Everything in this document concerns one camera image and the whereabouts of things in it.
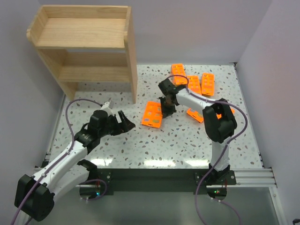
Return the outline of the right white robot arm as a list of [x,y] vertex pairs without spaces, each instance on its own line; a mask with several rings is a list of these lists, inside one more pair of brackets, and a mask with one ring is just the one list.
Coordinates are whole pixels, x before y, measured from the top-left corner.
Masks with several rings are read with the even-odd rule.
[[202,113],[206,135],[212,141],[212,157],[209,170],[203,176],[196,176],[197,185],[204,181],[215,182],[225,176],[230,171],[227,142],[237,128],[236,119],[227,101],[223,98],[211,100],[192,93],[186,85],[175,86],[168,78],[160,82],[158,87],[164,95],[159,98],[163,118],[175,113],[175,107],[179,105]]

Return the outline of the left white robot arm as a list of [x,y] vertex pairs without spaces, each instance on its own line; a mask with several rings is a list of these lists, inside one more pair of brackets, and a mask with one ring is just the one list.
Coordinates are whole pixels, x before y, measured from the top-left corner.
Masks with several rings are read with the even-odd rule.
[[11,224],[23,211],[36,221],[45,219],[54,207],[59,194],[81,183],[101,182],[96,178],[97,166],[86,160],[106,135],[120,135],[135,128],[123,113],[108,113],[96,110],[81,130],[74,134],[66,149],[46,167],[32,176],[23,175],[17,184],[15,207],[17,211]]

